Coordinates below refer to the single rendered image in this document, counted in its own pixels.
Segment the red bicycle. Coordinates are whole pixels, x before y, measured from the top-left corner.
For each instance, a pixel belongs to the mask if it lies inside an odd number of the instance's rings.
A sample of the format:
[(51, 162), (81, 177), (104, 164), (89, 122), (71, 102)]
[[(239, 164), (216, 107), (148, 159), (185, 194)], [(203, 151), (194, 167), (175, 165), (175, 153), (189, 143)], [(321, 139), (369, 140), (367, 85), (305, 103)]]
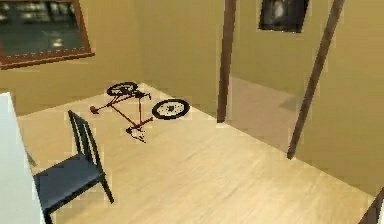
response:
[(110, 100), (103, 106), (90, 107), (92, 114), (110, 109), (119, 114), (129, 123), (125, 132), (133, 139), (145, 143), (144, 126), (154, 120), (174, 120), (185, 116), (190, 110), (190, 104), (183, 99), (165, 99), (158, 101), (152, 108), (152, 94), (141, 90), (132, 81), (117, 83), (106, 90)]

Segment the black framed picture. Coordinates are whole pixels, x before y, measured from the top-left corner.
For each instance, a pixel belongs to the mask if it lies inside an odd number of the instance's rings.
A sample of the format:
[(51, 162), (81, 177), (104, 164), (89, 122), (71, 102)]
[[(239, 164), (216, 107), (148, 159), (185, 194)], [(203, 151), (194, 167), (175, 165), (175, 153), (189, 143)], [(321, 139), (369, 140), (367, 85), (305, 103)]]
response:
[(262, 0), (259, 29), (301, 33), (309, 0)]

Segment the black chair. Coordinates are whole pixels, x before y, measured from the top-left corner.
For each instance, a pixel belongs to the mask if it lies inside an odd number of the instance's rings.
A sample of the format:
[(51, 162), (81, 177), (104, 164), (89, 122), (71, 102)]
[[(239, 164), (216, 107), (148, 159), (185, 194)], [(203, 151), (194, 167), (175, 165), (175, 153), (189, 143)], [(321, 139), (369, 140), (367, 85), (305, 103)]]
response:
[(114, 203), (89, 123), (71, 110), (68, 116), (77, 153), (33, 176), (46, 224), (54, 224), (53, 212), (97, 184)]

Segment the white table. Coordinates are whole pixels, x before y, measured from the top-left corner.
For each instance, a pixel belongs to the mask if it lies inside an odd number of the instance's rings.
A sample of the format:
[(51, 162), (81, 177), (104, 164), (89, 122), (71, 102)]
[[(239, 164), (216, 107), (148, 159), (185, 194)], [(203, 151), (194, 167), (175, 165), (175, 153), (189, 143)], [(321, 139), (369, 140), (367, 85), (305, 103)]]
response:
[(46, 224), (10, 93), (0, 94), (0, 224)]

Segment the brown door frame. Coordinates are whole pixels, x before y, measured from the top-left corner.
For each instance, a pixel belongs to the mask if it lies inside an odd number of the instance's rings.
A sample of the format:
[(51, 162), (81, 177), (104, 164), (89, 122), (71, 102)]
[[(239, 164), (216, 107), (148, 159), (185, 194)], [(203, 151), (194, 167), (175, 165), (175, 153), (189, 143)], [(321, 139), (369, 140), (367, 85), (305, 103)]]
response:
[[(229, 76), (231, 71), (233, 39), (235, 31), (235, 12), (237, 0), (225, 0), (224, 4), (224, 24), (221, 41), (221, 54), (220, 54), (220, 78), (219, 78), (219, 91), (217, 100), (217, 115), (216, 120), (218, 123), (223, 123), (226, 119), (227, 99), (228, 99), (228, 86)], [(313, 69), (308, 81), (305, 95), (300, 107), (299, 115), (295, 124), (294, 132), (290, 140), (290, 144), (286, 153), (286, 157), (291, 160), (296, 154), (298, 142), (304, 128), (306, 118), (319, 82), (321, 72), (324, 68), (325, 61), (332, 43), (338, 20), (343, 10), (345, 0), (333, 0), (329, 16), (327, 19), (326, 27), (321, 38), (319, 49), (316, 55)]]

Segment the brown framed window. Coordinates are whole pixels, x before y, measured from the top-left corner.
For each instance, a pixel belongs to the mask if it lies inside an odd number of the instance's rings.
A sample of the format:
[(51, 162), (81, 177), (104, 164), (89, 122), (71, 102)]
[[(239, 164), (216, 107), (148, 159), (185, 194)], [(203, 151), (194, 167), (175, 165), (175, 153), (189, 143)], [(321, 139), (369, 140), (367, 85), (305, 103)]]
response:
[(92, 56), (79, 0), (0, 0), (0, 70)]

